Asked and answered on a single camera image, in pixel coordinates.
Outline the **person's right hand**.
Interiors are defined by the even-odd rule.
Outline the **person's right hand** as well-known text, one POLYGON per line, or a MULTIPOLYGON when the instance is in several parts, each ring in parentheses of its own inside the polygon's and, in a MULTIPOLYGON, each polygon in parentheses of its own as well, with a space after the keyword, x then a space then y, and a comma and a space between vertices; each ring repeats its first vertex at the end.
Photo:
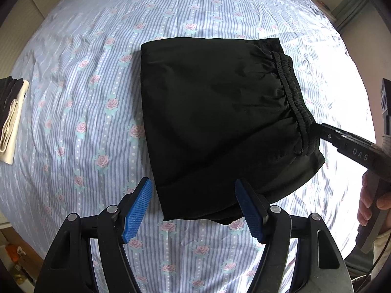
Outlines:
MULTIPOLYGON (((369 194, 369 189, 367 187, 367 172, 365 172, 362 176, 362 188, 360 191, 360 201, 358 206, 358 213, 357 213, 357 219, 359 221, 359 224, 361 226, 366 226, 369 222, 369 220, 372 217, 372 210, 370 209, 373 199, 369 194)), ((386 193, 382 195, 377 201, 376 201, 376 207, 379 210, 390 210, 390 193, 386 193)))

